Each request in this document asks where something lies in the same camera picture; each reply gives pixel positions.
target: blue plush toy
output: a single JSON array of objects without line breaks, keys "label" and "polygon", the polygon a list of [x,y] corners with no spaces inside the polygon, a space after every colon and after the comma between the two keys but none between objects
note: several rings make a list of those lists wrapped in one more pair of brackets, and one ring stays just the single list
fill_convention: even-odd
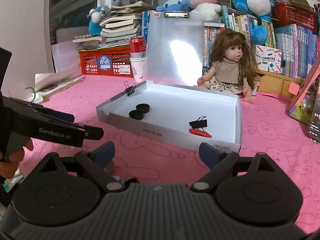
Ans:
[{"label": "blue plush toy", "polygon": [[[273,0],[232,0],[236,9],[241,13],[256,15],[261,20],[271,22],[268,16],[274,6]],[[264,26],[257,26],[252,31],[252,42],[263,45],[268,38],[268,32]]]},{"label": "blue plush toy", "polygon": [[189,0],[166,0],[164,5],[157,6],[156,11],[189,12],[191,9]]},{"label": "blue plush toy", "polygon": [[89,33],[92,36],[100,36],[102,27],[99,26],[100,21],[102,20],[101,12],[103,12],[103,7],[99,6],[95,9],[91,9],[88,17],[91,17],[89,22]]}]

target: black bottle cap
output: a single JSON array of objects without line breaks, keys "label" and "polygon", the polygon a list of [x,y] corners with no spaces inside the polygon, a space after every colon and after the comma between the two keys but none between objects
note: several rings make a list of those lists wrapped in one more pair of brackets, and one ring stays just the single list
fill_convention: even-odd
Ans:
[{"label": "black bottle cap", "polygon": [[138,104],[136,106],[137,110],[142,111],[144,114],[148,113],[150,111],[150,106],[148,104]]},{"label": "black bottle cap", "polygon": [[142,120],[143,112],[140,110],[132,110],[129,112],[129,117],[136,120]]}]

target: doll's face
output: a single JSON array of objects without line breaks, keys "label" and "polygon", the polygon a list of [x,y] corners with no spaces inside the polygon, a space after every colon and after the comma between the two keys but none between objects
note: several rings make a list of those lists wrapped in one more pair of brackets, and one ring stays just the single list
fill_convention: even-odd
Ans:
[{"label": "doll's face", "polygon": [[228,60],[232,60],[232,61],[239,61],[242,58],[242,55],[243,54],[242,54],[242,46],[241,46],[241,44],[236,45],[236,46],[230,46],[224,52],[224,56]]}]

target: plush toy's white belly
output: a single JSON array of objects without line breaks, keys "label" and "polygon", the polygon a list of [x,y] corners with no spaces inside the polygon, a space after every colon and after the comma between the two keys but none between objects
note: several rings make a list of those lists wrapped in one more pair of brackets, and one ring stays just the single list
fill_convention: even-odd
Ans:
[{"label": "plush toy's white belly", "polygon": [[267,15],[271,11],[269,0],[247,0],[247,4],[249,10],[260,16]]}]

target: red object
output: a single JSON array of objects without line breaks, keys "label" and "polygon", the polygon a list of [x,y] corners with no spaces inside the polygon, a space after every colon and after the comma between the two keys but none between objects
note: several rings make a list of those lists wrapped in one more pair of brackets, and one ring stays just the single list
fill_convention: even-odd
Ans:
[{"label": "red object", "polygon": [[146,48],[147,48],[147,41],[143,36],[135,36],[130,39],[131,53],[145,52]]},{"label": "red object", "polygon": [[192,133],[192,134],[195,134],[195,135],[200,135],[200,136],[207,137],[207,138],[211,138],[212,137],[211,134],[208,134],[207,132],[201,131],[201,130],[198,130],[198,129],[189,129],[189,133]]},{"label": "red object", "polygon": [[[133,78],[130,63],[130,47],[110,49],[79,50],[81,71],[83,75],[118,76]],[[102,56],[108,56],[112,61],[110,70],[101,70],[97,65],[97,60]]]},{"label": "red object", "polygon": [[316,13],[285,2],[274,6],[275,16],[279,25],[297,24],[303,28],[316,31]]}]

